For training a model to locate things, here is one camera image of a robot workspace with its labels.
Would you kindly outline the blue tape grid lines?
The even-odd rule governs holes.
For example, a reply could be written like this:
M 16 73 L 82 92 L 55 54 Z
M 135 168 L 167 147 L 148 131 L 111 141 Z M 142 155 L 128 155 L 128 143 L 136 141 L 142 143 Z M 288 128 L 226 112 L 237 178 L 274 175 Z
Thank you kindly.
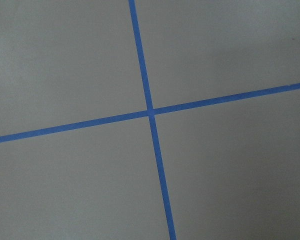
M 173 212 L 172 212 L 171 202 L 169 197 L 169 190 L 168 190 L 168 185 L 167 185 L 167 180 L 165 175 L 165 168 L 164 168 L 164 163 L 162 158 L 162 151 L 161 151 L 158 128 L 156 123 L 156 116 L 172 113 L 172 112 L 179 112 L 179 111 L 184 111 L 189 109 L 218 105 L 227 102 L 234 102 L 234 101 L 239 101 L 244 99 L 258 98 L 266 95 L 274 95 L 277 93 L 300 90 L 300 83 L 282 85 L 282 86 L 277 86 L 272 88 L 254 90 L 249 92 L 237 93 L 232 95 L 220 96 L 215 98 L 209 98 L 209 99 L 203 99 L 198 101 L 192 101 L 192 102 L 186 102 L 182 104 L 155 108 L 153 106 L 153 99 L 151 95 L 147 65 L 144 57 L 144 49 L 142 45 L 142 37 L 141 37 L 141 32 L 139 27 L 136 3 L 135 1 L 130 0 L 128 2 L 128 5 L 129 5 L 133 35 L 135 40 L 135 47 L 136 47 L 136 52 L 138 57 L 140 75 L 142 79 L 146 109 L 137 112 L 125 113 L 125 114 L 102 117 L 97 119 L 81 121 L 81 122 L 58 125 L 58 126 L 53 126 L 48 128 L 41 128 L 41 129 L 36 129 L 31 131 L 2 135 L 0 136 L 0 143 L 12 142 L 21 139 L 34 138 L 38 136 L 56 134 L 56 133 L 61 133 L 66 131 L 83 129 L 83 128 L 102 126 L 105 124 L 123 122 L 132 119 L 147 118 L 150 126 L 151 139 L 152 139 L 153 150 L 155 154 L 155 161 L 156 161 L 160 190 L 161 190 L 162 201 L 163 201 L 163 206 L 165 211 L 168 234 L 171 240 L 175 240 L 177 239 L 176 228 L 174 224 Z

